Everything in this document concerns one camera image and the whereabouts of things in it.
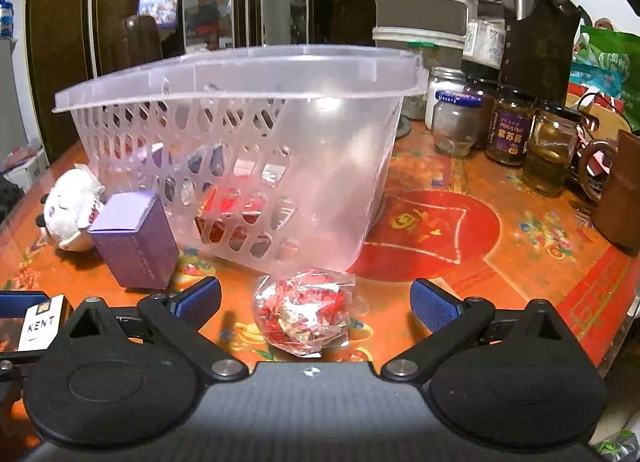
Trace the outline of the white Kent cigarette pack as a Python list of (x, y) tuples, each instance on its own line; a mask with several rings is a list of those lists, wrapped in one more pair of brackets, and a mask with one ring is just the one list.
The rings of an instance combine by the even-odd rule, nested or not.
[(70, 304), (63, 294), (27, 309), (17, 350), (45, 350), (54, 341), (70, 314)]

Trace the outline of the purple cube box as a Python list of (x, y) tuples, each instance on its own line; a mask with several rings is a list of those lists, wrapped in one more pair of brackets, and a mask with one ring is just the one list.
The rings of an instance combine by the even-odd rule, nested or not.
[(168, 287), (179, 250), (155, 191), (113, 194), (89, 234), (120, 286), (160, 291)]

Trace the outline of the white plush doll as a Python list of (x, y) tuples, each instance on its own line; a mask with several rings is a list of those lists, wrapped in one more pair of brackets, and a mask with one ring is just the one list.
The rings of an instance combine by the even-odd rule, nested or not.
[(63, 252), (94, 248), (89, 227), (104, 209), (105, 187), (87, 164), (75, 164), (41, 199), (36, 225), (50, 245)]

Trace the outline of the red gift box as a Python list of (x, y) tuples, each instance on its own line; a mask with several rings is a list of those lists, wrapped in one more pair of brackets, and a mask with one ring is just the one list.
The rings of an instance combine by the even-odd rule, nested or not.
[(290, 262), (299, 244), (282, 231), (288, 230), (296, 210), (289, 198), (270, 201), (259, 190), (243, 194), (239, 188), (206, 184), (194, 224), (201, 242), (216, 246), (216, 255), (232, 262)]

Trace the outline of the red candy bag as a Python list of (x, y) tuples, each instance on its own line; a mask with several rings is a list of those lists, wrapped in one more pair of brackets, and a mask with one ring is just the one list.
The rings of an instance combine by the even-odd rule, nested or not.
[(287, 277), (258, 279), (254, 323), (271, 346), (298, 358), (314, 358), (347, 341), (356, 278), (310, 268)]

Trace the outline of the translucent plastic basket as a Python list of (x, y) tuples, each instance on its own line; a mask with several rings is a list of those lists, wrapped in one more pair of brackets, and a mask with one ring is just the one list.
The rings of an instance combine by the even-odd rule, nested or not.
[(107, 194), (155, 191), (183, 246), (217, 256), (194, 217), (206, 184), (289, 198), (290, 262), (263, 272), (356, 262), (383, 197), (404, 100), (425, 86), (420, 56), (346, 45), (197, 52), (58, 92)]

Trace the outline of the brown ceramic mug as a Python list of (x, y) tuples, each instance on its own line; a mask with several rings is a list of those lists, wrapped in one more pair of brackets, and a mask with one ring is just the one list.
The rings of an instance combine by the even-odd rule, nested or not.
[[(602, 152), (611, 161), (608, 179), (600, 192), (589, 185), (587, 167)], [(612, 245), (629, 253), (639, 252), (639, 137), (619, 130), (616, 144), (593, 140), (582, 152), (578, 178), (589, 199), (597, 204), (591, 220)]]

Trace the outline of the blue lid glass jar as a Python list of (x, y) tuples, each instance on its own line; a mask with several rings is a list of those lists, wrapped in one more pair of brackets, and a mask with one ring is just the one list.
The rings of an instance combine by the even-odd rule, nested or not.
[(432, 134), (435, 150), (453, 158), (464, 158), (480, 132), (480, 96), (451, 90), (438, 90), (433, 113)]

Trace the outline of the amber liquid glass jar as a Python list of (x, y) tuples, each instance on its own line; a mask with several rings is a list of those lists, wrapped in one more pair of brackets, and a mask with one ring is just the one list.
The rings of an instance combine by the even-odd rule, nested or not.
[(578, 145), (580, 114), (559, 104), (542, 104), (529, 136), (522, 182), (555, 198), (564, 188)]

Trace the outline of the purple label jar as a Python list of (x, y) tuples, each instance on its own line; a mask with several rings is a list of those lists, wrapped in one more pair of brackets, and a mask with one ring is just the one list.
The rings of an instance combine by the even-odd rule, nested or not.
[(489, 159), (510, 167), (524, 163), (534, 107), (534, 96), (509, 85), (499, 86), (485, 148)]

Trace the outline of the white label dark bottle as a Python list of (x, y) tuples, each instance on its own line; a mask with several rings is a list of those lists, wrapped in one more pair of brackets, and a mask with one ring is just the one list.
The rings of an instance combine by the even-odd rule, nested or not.
[(506, 30), (500, 24), (472, 20), (466, 26), (462, 60), (499, 70), (502, 65)]

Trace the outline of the blue water bottle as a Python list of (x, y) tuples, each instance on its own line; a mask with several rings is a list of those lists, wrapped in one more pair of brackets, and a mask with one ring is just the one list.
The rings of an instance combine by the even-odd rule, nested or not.
[(8, 0), (0, 0), (0, 36), (12, 38), (14, 32), (14, 7)]

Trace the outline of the green shopping bag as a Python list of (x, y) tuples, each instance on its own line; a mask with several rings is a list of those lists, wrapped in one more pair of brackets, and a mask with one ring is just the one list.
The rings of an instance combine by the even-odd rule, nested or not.
[(639, 133), (639, 37), (638, 35), (582, 26), (574, 63), (614, 76), (610, 96), (623, 101), (624, 117)]

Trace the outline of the black bag on table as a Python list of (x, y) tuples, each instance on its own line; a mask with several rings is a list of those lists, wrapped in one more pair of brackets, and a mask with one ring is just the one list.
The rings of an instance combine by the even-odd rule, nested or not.
[(506, 44), (500, 83), (564, 104), (582, 13), (570, 0), (501, 0)]

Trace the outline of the dark wooden wardrobe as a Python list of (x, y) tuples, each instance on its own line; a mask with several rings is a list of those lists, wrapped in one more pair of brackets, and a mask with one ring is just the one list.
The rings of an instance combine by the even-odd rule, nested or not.
[[(270, 43), (276, 0), (25, 0), (25, 47), (44, 151), (56, 160), (77, 141), (72, 119), (53, 110), (60, 90), (128, 68), (124, 21), (147, 14), (163, 58), (202, 49)], [(292, 43), (371, 43), (373, 0), (288, 0)]]

